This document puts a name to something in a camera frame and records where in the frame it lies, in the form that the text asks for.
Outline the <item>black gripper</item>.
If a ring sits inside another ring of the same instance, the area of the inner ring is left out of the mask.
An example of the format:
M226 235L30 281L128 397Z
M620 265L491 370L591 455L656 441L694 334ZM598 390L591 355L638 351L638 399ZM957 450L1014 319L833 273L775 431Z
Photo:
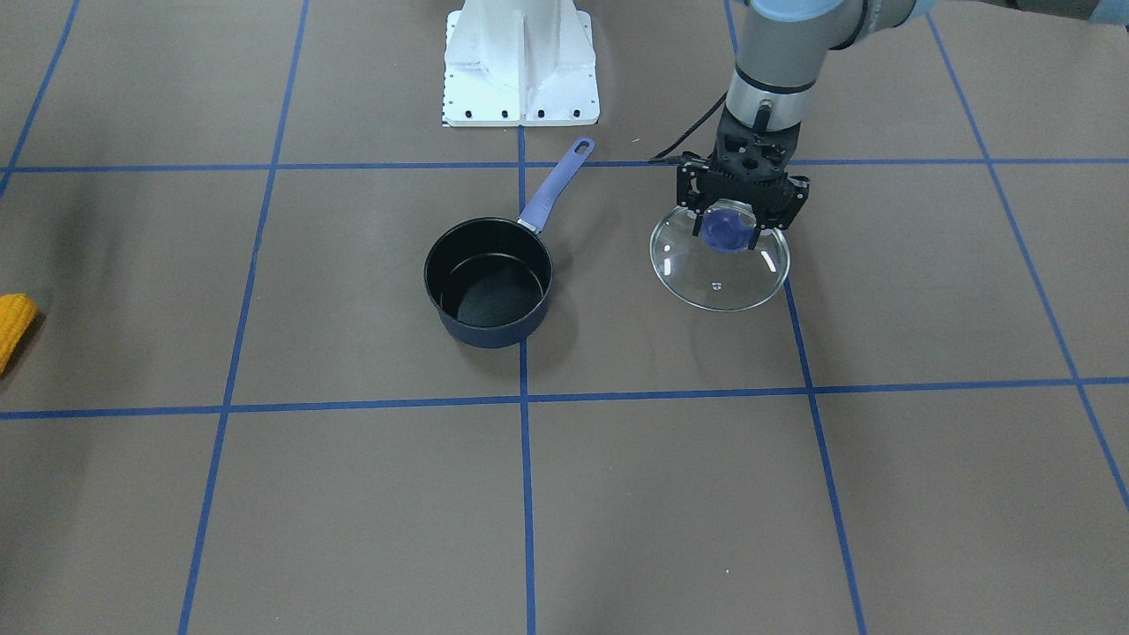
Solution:
M682 153L675 158L675 205L686 209L691 236L717 243L708 218L718 202L749 205L745 214L750 252L779 256L784 232L809 198L811 180L791 176L789 162L798 148L800 124L780 131L747 127L728 111L719 119L714 151L704 157Z

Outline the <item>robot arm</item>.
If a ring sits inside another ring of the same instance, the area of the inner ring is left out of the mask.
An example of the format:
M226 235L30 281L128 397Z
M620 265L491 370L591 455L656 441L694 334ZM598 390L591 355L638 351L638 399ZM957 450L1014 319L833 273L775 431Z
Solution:
M714 151L675 160L677 203L691 214L691 235L730 254L789 228L811 182L787 167L828 54L933 8L931 1L750 1L729 89L711 108L719 116Z

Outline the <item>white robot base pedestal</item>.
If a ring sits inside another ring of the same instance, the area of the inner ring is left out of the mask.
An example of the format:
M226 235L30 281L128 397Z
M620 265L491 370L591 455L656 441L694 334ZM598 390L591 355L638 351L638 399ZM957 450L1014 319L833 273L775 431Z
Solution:
M593 21L572 1L465 1L445 19L444 127L588 127Z

